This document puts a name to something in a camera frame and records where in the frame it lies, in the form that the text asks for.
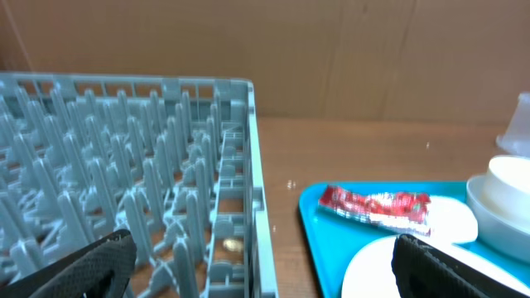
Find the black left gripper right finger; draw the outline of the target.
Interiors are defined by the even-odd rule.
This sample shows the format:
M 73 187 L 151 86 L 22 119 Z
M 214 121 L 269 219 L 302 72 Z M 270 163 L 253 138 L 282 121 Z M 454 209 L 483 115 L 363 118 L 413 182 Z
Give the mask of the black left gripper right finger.
M 410 234 L 401 234 L 395 240 L 391 266 L 403 298 L 526 296 Z

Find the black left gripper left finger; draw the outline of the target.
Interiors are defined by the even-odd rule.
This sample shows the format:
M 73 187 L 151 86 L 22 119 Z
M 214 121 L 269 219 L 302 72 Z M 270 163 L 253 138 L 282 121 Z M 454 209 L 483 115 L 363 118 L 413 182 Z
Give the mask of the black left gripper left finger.
M 135 271 L 137 247 L 119 229 L 1 289 L 1 298 L 122 297 Z

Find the grey shallow bowl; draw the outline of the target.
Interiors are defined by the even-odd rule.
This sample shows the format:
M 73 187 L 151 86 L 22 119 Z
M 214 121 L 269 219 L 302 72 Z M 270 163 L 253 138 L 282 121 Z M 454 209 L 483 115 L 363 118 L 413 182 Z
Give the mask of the grey shallow bowl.
M 466 182 L 466 203 L 478 223 L 478 238 L 494 250 L 529 263 L 529 230 L 520 228 L 493 211 L 479 198 L 484 186 L 484 175 L 475 175 Z

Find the white paper cup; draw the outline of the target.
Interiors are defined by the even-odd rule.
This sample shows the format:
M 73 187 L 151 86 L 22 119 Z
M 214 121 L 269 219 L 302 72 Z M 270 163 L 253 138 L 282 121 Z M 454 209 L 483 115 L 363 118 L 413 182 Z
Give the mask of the white paper cup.
M 481 201 L 501 218 L 529 229 L 529 159 L 492 157 L 484 175 Z

